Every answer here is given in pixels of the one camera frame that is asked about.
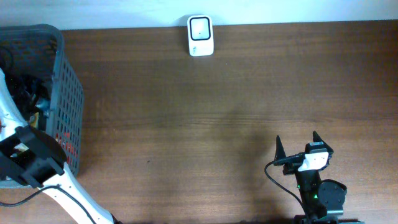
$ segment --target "wooden table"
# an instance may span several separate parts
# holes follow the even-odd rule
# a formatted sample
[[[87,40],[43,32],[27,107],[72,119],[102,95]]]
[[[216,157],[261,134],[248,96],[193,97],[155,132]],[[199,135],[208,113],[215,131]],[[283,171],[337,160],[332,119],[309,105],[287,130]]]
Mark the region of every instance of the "wooden table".
[[[345,218],[398,222],[398,22],[214,27],[193,58],[183,27],[63,32],[85,89],[78,180],[124,223],[238,223],[301,214],[267,180],[312,131],[335,150]],[[270,174],[295,193],[294,176]],[[0,190],[15,202],[35,190]],[[1,223],[74,223],[41,195]]]

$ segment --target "gray plastic basket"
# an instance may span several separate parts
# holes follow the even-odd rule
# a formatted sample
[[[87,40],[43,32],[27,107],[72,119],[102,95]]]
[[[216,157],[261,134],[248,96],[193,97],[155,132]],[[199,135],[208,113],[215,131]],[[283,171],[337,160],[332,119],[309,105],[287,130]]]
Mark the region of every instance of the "gray plastic basket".
[[[3,58],[13,58],[14,62],[9,73],[41,78],[51,93],[45,132],[60,143],[67,155],[70,170],[76,176],[85,99],[81,83],[63,50],[64,46],[61,32],[50,25],[0,28],[0,54]],[[21,185],[13,180],[4,180],[0,181],[0,187]]]

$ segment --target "black cable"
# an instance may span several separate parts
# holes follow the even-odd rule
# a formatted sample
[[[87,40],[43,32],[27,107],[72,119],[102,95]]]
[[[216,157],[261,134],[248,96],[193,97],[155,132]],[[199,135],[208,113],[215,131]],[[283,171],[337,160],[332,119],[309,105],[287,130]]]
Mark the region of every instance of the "black cable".
[[[81,209],[83,209],[83,211],[86,213],[87,217],[93,222],[93,224],[96,224],[94,219],[93,219],[93,217],[91,217],[91,215],[88,213],[87,209],[78,200],[76,200],[72,195],[70,195],[68,192],[63,190],[59,185],[44,187],[44,188],[34,192],[32,195],[30,195],[29,197],[25,198],[24,200],[21,200],[20,202],[17,202],[17,203],[3,203],[3,202],[0,202],[0,206],[2,206],[2,207],[20,206],[20,205],[28,202],[30,199],[36,197],[38,194],[42,193],[43,191],[45,191],[47,189],[57,189],[57,190],[61,191],[62,193],[64,193],[72,201],[74,201],[77,205],[79,205]]]
[[[280,187],[282,190],[286,191],[287,193],[289,193],[291,196],[293,196],[294,198],[296,198],[296,200],[300,203],[301,207],[303,208],[304,214],[305,214],[305,218],[307,218],[308,221],[310,221],[310,217],[307,214],[307,211],[304,208],[303,202],[301,202],[301,200],[291,191],[287,190],[284,186],[280,185],[278,182],[276,182],[276,180],[274,180],[267,172],[267,168],[271,165],[274,164],[275,161],[271,161],[269,162],[266,167],[264,168],[264,172],[266,173],[266,176],[274,183],[276,184],[276,186]]]

